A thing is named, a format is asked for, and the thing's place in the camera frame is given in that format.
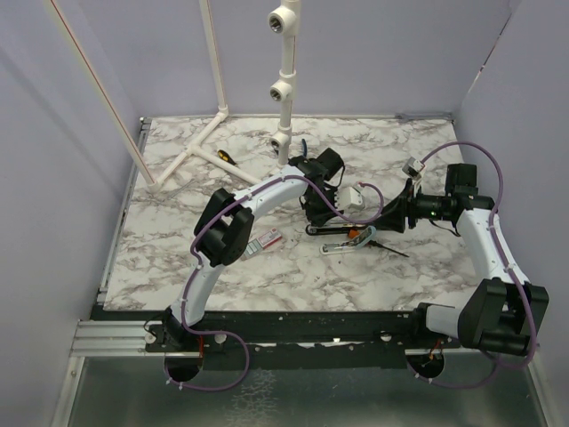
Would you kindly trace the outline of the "black stapler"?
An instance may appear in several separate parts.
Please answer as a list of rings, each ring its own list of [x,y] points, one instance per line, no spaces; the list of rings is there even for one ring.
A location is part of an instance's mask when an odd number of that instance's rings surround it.
[[[305,232],[309,236],[348,235],[350,232],[364,230],[367,224],[354,224],[348,222],[335,222],[317,227],[309,224]]]

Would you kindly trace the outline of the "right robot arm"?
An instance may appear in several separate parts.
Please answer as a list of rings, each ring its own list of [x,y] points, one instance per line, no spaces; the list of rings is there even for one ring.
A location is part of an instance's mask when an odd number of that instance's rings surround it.
[[[532,285],[514,263],[494,206],[491,197],[478,193],[476,166],[452,164],[447,168],[444,195],[424,194],[408,180],[374,222],[377,230],[399,233],[420,220],[450,222],[465,242],[479,280],[461,308],[420,304],[416,310],[420,319],[408,327],[415,346],[428,348],[443,334],[465,348],[529,354],[549,295],[544,287]]]

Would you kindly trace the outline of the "red white staple box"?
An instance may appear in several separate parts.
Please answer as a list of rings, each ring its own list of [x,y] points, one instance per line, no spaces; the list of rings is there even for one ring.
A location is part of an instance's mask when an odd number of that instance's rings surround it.
[[[268,232],[259,235],[258,237],[248,242],[242,258],[250,259],[256,256],[257,254],[263,252],[265,249],[281,240],[282,237],[282,234],[276,228],[273,228]]]

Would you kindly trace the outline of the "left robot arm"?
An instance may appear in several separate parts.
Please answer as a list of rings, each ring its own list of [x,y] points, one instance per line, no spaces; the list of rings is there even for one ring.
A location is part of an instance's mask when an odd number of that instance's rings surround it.
[[[190,349],[194,324],[204,316],[206,302],[225,267],[245,253],[252,226],[260,217],[294,199],[310,224],[322,226],[336,216],[336,189],[328,181],[344,169],[341,156],[326,149],[316,158],[295,157],[277,174],[248,189],[216,190],[194,229],[190,253],[195,262],[179,299],[166,310],[165,340],[175,350]]]

